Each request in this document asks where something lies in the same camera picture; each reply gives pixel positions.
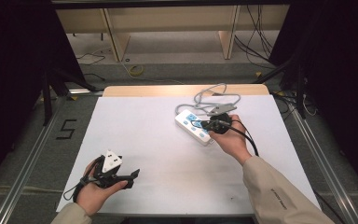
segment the electronic gadget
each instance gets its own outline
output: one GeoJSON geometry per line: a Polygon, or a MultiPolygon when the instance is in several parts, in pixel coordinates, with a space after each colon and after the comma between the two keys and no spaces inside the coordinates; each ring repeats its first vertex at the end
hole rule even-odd
{"type": "Polygon", "coordinates": [[[213,139],[209,136],[208,131],[202,129],[200,119],[189,110],[184,110],[175,117],[176,124],[189,133],[204,146],[212,143],[213,139]]]}
{"type": "Polygon", "coordinates": [[[107,189],[120,181],[127,180],[128,184],[123,189],[131,189],[134,184],[133,180],[138,177],[141,170],[138,169],[130,175],[117,175],[118,169],[120,169],[122,163],[122,157],[117,156],[111,149],[108,149],[105,156],[102,155],[97,158],[84,176],[80,178],[79,183],[73,187],[73,189],[75,189],[73,195],[69,199],[65,197],[65,194],[72,190],[69,189],[63,194],[64,199],[70,200],[73,197],[75,203],[78,193],[88,183],[94,183],[102,189],[107,189]]]}

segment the person's left hand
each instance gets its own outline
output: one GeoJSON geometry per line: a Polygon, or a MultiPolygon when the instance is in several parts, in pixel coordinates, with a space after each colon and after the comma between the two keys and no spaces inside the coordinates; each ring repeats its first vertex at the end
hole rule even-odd
{"type": "MultiPolygon", "coordinates": [[[[91,165],[92,162],[87,166],[85,174],[91,165]]],[[[93,176],[93,174],[94,169],[91,170],[89,176],[93,176]]],[[[92,182],[88,183],[77,195],[76,202],[86,211],[86,214],[91,217],[102,208],[107,198],[126,187],[127,183],[128,181],[120,181],[107,189],[101,189],[92,182]]]]}

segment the black plastic object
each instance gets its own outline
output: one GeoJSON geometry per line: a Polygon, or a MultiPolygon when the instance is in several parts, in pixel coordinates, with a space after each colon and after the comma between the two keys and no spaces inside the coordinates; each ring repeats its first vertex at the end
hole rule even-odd
{"type": "Polygon", "coordinates": [[[228,131],[228,126],[231,126],[232,120],[227,113],[224,113],[217,116],[211,116],[209,121],[202,121],[200,124],[206,131],[223,134],[228,131]]]}

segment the sleeve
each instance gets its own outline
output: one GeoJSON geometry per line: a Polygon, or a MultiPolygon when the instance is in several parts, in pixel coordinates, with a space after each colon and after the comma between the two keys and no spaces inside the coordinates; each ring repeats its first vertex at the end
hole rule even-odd
{"type": "Polygon", "coordinates": [[[51,224],[90,224],[91,218],[77,203],[68,203],[51,224]]]}
{"type": "Polygon", "coordinates": [[[289,180],[258,157],[243,165],[243,183],[262,223],[334,223],[289,180]]]}

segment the cabinet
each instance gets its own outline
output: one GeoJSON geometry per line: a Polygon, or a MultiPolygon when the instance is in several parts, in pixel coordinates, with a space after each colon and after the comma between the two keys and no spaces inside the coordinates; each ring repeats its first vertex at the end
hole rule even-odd
{"type": "MultiPolygon", "coordinates": [[[[289,6],[267,5],[262,8],[263,29],[280,30],[289,6]]],[[[235,32],[255,28],[249,12],[256,22],[258,6],[57,10],[67,34],[107,33],[116,61],[122,60],[131,33],[175,31],[218,31],[224,57],[229,59],[235,32]]]]}

